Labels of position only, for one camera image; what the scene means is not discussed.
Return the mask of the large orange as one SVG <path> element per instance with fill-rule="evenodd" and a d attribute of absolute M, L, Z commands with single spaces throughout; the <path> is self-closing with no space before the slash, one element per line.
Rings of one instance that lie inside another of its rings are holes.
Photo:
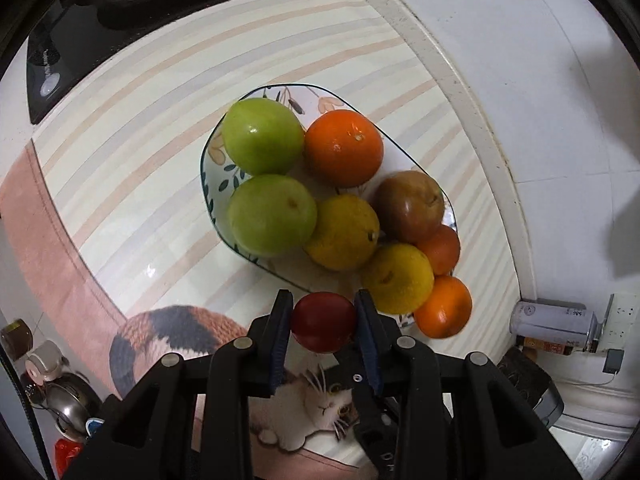
<path fill-rule="evenodd" d="M 455 276 L 443 275 L 435 278 L 431 295 L 413 315 L 423 335 L 445 339 L 464 329 L 472 307 L 472 296 L 465 284 Z"/>

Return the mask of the yellow pear-shaped lemon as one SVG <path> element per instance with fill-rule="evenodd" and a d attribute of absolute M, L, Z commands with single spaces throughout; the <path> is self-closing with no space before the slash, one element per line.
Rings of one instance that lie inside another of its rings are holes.
<path fill-rule="evenodd" d="M 405 315 L 418 310 L 434 287 L 434 272 L 420 249 L 386 244 L 360 271 L 361 287 L 370 292 L 376 310 Z"/>

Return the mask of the red cherry tomato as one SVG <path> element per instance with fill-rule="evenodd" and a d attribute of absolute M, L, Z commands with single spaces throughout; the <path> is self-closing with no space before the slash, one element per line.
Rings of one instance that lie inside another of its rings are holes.
<path fill-rule="evenodd" d="M 297 301 L 291 330 L 296 341 L 314 353 L 334 353 L 352 338 L 355 306 L 334 292 L 312 292 Z"/>

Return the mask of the dark orange tangerine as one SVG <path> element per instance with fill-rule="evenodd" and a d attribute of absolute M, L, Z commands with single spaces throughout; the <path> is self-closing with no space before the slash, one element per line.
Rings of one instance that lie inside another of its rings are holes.
<path fill-rule="evenodd" d="M 416 243 L 430 260 L 435 275 L 450 274 L 459 261 L 461 244 L 457 232 L 450 226 L 439 226 L 426 240 Z"/>

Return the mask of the small yellow lemon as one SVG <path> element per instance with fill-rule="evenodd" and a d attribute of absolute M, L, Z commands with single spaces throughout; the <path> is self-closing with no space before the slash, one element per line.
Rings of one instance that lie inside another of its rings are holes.
<path fill-rule="evenodd" d="M 378 248 L 381 227 L 373 208 L 354 194 L 322 200 L 314 234 L 304 251 L 314 263 L 334 272 L 355 271 Z"/>

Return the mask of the green apple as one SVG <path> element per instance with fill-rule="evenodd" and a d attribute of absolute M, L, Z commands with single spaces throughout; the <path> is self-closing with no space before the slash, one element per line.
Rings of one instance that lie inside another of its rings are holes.
<path fill-rule="evenodd" d="M 297 252 L 316 227 L 317 203 L 299 181 L 280 174 L 262 174 L 241 184 L 227 208 L 236 242 L 257 257 Z"/>
<path fill-rule="evenodd" d="M 292 110 L 270 99 L 234 103 L 220 132 L 232 162 L 251 176 L 287 174 L 303 153 L 303 126 Z"/>

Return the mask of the silver gas canister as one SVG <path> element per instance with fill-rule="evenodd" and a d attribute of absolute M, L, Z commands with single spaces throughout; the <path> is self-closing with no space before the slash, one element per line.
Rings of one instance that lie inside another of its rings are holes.
<path fill-rule="evenodd" d="M 596 315 L 586 308 L 535 304 L 530 301 L 519 301 L 510 319 L 510 332 L 515 336 L 582 350 L 592 343 L 598 327 Z"/>

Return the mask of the floral oval ceramic plate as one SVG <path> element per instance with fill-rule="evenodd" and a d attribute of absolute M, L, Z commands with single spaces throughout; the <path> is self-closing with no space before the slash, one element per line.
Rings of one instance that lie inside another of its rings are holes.
<path fill-rule="evenodd" d="M 289 110 L 292 110 L 303 126 L 305 147 L 305 133 L 307 129 L 317 118 L 326 114 L 321 113 L 319 107 L 327 97 L 326 92 L 318 87 L 293 84 L 292 86 L 261 88 L 242 100 L 266 98 L 279 102 Z M 357 112 L 345 102 L 339 102 L 335 110 L 353 110 Z M 360 268 L 355 271 L 334 272 L 314 263 L 304 251 L 305 245 L 297 252 L 290 252 L 280 257 L 265 258 L 250 254 L 236 242 L 227 220 L 227 208 L 230 198 L 241 184 L 257 176 L 251 176 L 236 166 L 227 154 L 220 132 L 222 119 L 209 139 L 209 146 L 211 148 L 221 148 L 224 150 L 226 159 L 217 160 L 209 154 L 204 154 L 201 160 L 201 177 L 206 205 L 219 237 L 245 259 L 250 260 L 256 264 L 256 266 L 260 266 L 278 278 L 282 278 L 282 280 L 303 289 L 305 292 L 338 292 L 339 294 L 348 296 L 356 292 L 357 289 L 362 288 L 360 271 L 371 260 L 375 253 L 363 266 L 360 266 Z M 299 181 L 302 185 L 305 185 L 316 201 L 317 209 L 322 200 L 343 194 L 354 194 L 368 202 L 372 207 L 371 200 L 373 193 L 384 179 L 399 171 L 416 170 L 425 172 L 395 141 L 382 133 L 378 127 L 376 128 L 382 136 L 384 157 L 378 172 L 365 184 L 359 185 L 356 188 L 334 188 L 331 185 L 323 183 L 307 169 L 304 159 L 304 149 L 302 156 L 297 159 L 295 166 L 287 174 L 281 174 L 281 176 L 291 177 Z M 444 192 L 442 192 L 442 195 L 444 196 L 445 202 L 442 224 L 444 226 L 451 226 L 454 219 L 450 212 L 450 203 Z M 378 238 L 378 248 L 386 244 L 395 243 L 404 242 L 386 235 L 381 228 L 380 237 Z M 408 318 L 408 316 L 413 315 L 414 312 L 393 316 L 396 316 L 396 318 Z"/>

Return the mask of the striped cat print table mat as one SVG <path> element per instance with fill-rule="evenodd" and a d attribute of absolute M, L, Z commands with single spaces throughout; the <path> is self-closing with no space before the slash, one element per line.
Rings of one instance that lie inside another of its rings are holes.
<path fill-rule="evenodd" d="M 183 315 L 219 340 L 244 333 L 280 289 L 352 297 L 361 273 L 303 250 L 264 258 L 232 233 L 250 183 L 220 132 L 242 99 L 276 101 L 303 126 L 358 110 L 384 159 L 352 189 L 370 200 L 402 170 L 438 182 L 473 311 L 439 353 L 498 360 L 520 286 L 468 123 L 368 0 L 232 0 L 116 54 L 37 127 L 4 179 L 4 225 L 44 319 L 100 384 L 127 393 L 163 354 L 196 353 Z"/>

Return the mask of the dark red apple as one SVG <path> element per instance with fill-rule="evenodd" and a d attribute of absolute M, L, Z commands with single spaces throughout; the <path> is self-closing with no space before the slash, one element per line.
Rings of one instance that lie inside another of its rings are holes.
<path fill-rule="evenodd" d="M 384 179 L 373 193 L 371 205 L 382 231 L 401 242 L 426 240 L 444 218 L 442 190 L 428 174 L 399 171 Z"/>

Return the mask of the bright orange tangerine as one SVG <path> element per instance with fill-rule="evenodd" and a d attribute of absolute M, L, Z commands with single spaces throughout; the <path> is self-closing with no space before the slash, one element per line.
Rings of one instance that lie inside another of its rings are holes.
<path fill-rule="evenodd" d="M 365 184 L 378 172 L 383 157 L 383 140 L 375 124 L 353 110 L 331 110 L 305 133 L 307 169 L 334 188 Z"/>

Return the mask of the white wall socket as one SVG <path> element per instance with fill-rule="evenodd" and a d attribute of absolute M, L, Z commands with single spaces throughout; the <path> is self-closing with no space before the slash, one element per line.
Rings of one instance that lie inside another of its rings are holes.
<path fill-rule="evenodd" d="M 624 350 L 638 318 L 638 292 L 614 292 L 606 309 L 598 351 Z"/>

